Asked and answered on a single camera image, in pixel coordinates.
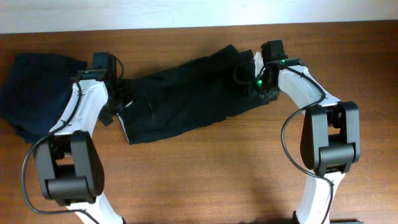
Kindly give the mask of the black shorts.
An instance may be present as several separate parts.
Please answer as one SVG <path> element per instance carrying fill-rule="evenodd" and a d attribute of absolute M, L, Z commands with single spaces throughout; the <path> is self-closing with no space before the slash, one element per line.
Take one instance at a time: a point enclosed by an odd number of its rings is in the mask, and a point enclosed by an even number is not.
<path fill-rule="evenodd" d="M 127 80 L 135 102 L 119 113 L 129 144 L 178 136 L 257 108 L 241 93 L 241 72 L 254 72 L 252 50 L 233 45 L 180 66 Z"/>

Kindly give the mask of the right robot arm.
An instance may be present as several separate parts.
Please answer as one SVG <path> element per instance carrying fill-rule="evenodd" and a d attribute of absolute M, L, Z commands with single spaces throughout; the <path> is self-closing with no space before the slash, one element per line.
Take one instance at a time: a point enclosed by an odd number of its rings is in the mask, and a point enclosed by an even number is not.
<path fill-rule="evenodd" d="M 357 104 L 327 92 L 302 60 L 285 54 L 281 40 L 262 44 L 252 59 L 235 67 L 233 78 L 248 93 L 254 90 L 271 96 L 283 91 L 297 105 L 298 110 L 284 121 L 280 132 L 288 160 L 307 176 L 301 203 L 290 222 L 330 223 L 336 190 L 361 154 Z M 303 166 L 294 161 L 285 142 L 287 125 L 299 114 L 304 115 L 300 140 Z"/>

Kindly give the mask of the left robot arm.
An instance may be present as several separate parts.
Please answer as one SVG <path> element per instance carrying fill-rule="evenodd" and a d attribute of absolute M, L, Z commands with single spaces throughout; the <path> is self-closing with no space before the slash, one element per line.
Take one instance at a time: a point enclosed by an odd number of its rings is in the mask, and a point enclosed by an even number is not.
<path fill-rule="evenodd" d="M 44 198 L 61 210 L 75 213 L 83 223 L 124 223 L 104 193 L 104 169 L 92 140 L 97 121 L 105 126 L 131 106 L 134 93 L 119 86 L 116 56 L 98 52 L 93 67 L 72 77 L 72 95 L 50 132 L 35 143 L 27 156 L 33 157 Z"/>

